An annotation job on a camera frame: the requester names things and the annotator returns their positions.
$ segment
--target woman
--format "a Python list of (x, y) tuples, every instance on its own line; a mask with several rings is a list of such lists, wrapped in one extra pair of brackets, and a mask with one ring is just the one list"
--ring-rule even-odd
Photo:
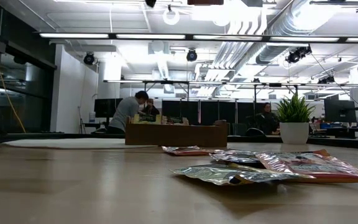
[(260, 130), (265, 134), (273, 134), (278, 128), (278, 119), (272, 113), (272, 105), (265, 103), (261, 114), (258, 114)]
[(142, 113), (147, 114), (147, 115), (153, 115), (153, 116), (160, 114), (160, 112), (154, 106), (154, 100), (153, 99), (148, 99), (147, 100), (147, 106), (146, 106), (146, 108), (144, 108), (142, 110)]

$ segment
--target cardboard tray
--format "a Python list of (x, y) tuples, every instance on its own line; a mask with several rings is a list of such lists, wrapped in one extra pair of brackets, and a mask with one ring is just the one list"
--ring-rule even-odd
[(227, 124), (181, 126), (127, 123), (127, 145), (226, 147)]

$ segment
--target man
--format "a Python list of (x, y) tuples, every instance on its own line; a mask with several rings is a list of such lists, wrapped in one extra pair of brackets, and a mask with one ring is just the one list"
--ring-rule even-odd
[(133, 118), (138, 113), (139, 105), (143, 105), (149, 99), (149, 95), (145, 91), (139, 91), (135, 96), (123, 99), (117, 107), (116, 113), (112, 117), (108, 134), (125, 134), (125, 126), (127, 118)]
[(257, 116), (257, 122), (260, 130), (265, 134), (273, 134), (276, 132), (278, 128), (278, 119), (272, 113), (272, 106), (270, 103), (264, 104), (262, 113)]

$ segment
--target gray t-shirt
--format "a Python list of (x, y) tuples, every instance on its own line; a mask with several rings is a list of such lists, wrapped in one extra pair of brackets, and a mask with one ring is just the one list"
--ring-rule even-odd
[(139, 110), (139, 104), (135, 97), (131, 96), (123, 99), (117, 107), (117, 111), (112, 117), (109, 126), (119, 128), (125, 131), (125, 125), (127, 123), (127, 117), (133, 118)]

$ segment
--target computer monitor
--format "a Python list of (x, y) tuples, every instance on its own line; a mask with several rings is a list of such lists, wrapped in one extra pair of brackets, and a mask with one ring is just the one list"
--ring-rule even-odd
[(356, 109), (353, 101), (324, 100), (326, 121), (355, 123)]
[(98, 99), (94, 101), (94, 112), (97, 118), (112, 118), (116, 112), (119, 99)]

